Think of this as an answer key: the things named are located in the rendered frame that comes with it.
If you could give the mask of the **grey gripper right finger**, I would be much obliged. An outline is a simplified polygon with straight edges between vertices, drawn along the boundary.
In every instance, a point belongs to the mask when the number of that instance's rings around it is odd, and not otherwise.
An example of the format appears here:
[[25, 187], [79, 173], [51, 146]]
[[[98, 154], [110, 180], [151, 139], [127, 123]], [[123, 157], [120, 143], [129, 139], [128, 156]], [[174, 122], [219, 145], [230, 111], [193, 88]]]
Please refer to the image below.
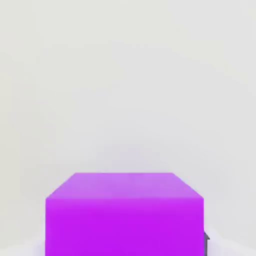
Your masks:
[[227, 256], [226, 239], [212, 228], [207, 228], [205, 233], [209, 237], [207, 240], [207, 256]]

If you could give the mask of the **small purple cube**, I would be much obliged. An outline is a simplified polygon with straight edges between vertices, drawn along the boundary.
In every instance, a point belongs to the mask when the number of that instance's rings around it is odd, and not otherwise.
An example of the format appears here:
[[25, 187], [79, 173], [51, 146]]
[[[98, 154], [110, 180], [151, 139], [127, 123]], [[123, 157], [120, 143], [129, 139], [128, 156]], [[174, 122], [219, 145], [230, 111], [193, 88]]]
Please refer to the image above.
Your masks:
[[45, 256], [204, 256], [204, 198], [173, 173], [75, 173], [45, 200]]

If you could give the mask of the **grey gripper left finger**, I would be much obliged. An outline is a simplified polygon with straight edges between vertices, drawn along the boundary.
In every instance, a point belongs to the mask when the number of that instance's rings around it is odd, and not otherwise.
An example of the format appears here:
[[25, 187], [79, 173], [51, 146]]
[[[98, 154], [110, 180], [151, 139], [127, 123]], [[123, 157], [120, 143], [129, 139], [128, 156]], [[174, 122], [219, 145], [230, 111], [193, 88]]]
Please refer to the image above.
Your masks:
[[28, 244], [25, 256], [45, 256], [45, 240], [36, 240]]

